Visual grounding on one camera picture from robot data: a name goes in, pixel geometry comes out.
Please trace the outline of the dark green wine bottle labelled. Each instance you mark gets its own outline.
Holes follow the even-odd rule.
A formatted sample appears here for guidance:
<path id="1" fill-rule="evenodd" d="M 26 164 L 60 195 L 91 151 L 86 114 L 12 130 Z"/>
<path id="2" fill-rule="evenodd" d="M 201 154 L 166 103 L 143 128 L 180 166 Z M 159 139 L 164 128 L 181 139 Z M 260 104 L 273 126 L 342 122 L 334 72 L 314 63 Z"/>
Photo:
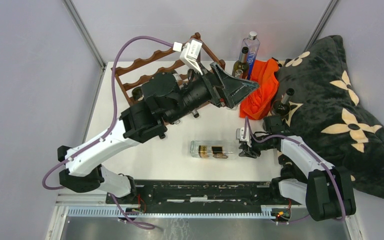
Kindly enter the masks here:
<path id="1" fill-rule="evenodd" d="M 135 87 L 131 93 L 134 101 L 141 101 L 144 98 L 143 91 L 140 86 Z"/>

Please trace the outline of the blue square glass bottle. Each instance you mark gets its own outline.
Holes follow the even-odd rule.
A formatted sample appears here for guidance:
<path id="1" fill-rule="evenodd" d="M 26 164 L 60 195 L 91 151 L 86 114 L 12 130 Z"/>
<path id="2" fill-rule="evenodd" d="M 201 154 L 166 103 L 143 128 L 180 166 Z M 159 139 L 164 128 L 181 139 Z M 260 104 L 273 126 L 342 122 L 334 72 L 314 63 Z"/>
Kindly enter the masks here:
<path id="1" fill-rule="evenodd" d="M 249 70 L 246 77 L 248 80 L 251 78 L 251 73 L 261 44 L 257 36 L 258 33 L 256 31 L 250 31 L 248 37 L 244 38 L 241 43 L 242 47 L 248 48 L 248 54 L 246 58 L 246 62 L 249 65 Z"/>

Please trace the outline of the dark wine bottle brown label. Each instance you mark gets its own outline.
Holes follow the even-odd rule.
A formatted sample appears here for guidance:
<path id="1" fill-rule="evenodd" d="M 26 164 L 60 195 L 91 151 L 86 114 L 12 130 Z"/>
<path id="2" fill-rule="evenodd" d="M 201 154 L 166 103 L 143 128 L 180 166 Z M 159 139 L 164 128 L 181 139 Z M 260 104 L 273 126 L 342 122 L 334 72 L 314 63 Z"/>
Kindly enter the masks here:
<path id="1" fill-rule="evenodd" d="M 284 118 L 291 110 L 290 100 L 295 94 L 293 88 L 288 88 L 280 99 L 277 99 L 273 102 L 270 114 L 272 116 L 280 116 Z"/>

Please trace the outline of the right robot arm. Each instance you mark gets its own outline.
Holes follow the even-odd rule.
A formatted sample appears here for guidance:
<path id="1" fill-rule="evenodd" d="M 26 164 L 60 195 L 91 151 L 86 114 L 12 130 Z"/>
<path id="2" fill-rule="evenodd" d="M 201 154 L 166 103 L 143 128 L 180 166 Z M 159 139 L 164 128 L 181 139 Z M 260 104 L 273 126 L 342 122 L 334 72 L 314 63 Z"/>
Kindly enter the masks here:
<path id="1" fill-rule="evenodd" d="M 357 211 L 350 172 L 334 166 L 295 135 L 280 116 L 263 118 L 264 135 L 252 132 L 249 119 L 235 131 L 241 150 L 239 156 L 257 158 L 261 152 L 276 149 L 302 173 L 298 179 L 290 174 L 272 179 L 269 199 L 282 204 L 287 199 L 304 205 L 314 221 L 344 221 Z"/>

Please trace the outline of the small clear glass bottle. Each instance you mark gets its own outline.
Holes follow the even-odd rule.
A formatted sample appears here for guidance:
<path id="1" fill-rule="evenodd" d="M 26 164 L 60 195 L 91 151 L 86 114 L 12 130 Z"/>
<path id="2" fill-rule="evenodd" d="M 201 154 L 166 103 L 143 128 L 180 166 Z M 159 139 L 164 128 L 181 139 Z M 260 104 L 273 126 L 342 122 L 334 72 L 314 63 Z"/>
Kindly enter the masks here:
<path id="1" fill-rule="evenodd" d="M 243 71 L 241 69 L 235 70 L 233 72 L 233 76 L 235 78 L 241 79 L 243 76 Z M 233 99 L 233 102 L 234 102 L 234 105 L 229 108 L 232 111 L 235 111 L 238 108 L 239 103 L 241 102 L 241 100 L 239 100 L 239 98 L 240 98 L 241 92 L 242 92 L 240 90 L 240 87 L 242 87 L 242 86 L 243 85 L 239 84 L 239 82 L 237 80 L 229 80 L 228 81 L 229 95 L 231 96 L 231 98 Z"/>

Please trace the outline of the clear square bottle black cap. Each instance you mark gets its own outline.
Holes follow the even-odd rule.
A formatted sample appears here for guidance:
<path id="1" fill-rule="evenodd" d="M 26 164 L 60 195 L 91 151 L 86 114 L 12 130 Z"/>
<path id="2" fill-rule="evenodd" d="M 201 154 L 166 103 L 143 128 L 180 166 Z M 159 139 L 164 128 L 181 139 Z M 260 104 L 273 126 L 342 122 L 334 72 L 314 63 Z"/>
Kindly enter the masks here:
<path id="1" fill-rule="evenodd" d="M 200 159 L 232 159 L 239 155 L 239 142 L 231 140 L 192 140 L 189 153 Z"/>

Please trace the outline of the dark wine bottle silver neck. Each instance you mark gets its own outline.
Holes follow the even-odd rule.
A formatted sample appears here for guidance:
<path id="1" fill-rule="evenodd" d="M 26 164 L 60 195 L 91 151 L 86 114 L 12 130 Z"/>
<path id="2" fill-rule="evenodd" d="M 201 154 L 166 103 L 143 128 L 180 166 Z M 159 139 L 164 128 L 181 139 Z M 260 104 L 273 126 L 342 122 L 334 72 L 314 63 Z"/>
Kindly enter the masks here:
<path id="1" fill-rule="evenodd" d="M 241 78 L 247 79 L 249 69 L 250 69 L 250 66 L 247 62 L 248 53 L 249 53 L 249 48 L 247 46 L 242 47 L 241 53 L 239 55 L 239 59 L 233 65 L 232 73 L 231 73 L 232 76 L 235 70 L 242 70 L 243 74 Z"/>

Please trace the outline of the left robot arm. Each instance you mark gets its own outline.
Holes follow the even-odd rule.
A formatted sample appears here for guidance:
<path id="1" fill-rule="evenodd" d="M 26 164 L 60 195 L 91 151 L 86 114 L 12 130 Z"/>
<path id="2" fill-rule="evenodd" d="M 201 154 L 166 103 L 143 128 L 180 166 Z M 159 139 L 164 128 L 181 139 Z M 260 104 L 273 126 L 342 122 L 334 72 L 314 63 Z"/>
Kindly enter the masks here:
<path id="1" fill-rule="evenodd" d="M 210 70 L 201 68 L 193 79 L 180 84 L 176 71 L 159 72 L 141 85 L 142 100 L 116 115 L 100 135 L 77 147 L 60 146 L 57 150 L 64 169 L 59 183 L 76 193 L 101 190 L 113 194 L 125 204 L 137 198 L 134 179 L 103 166 L 114 155 L 165 136 L 167 124 L 174 124 L 205 103 L 218 108 L 234 108 L 259 88 L 255 81 L 228 74 L 218 63 Z"/>

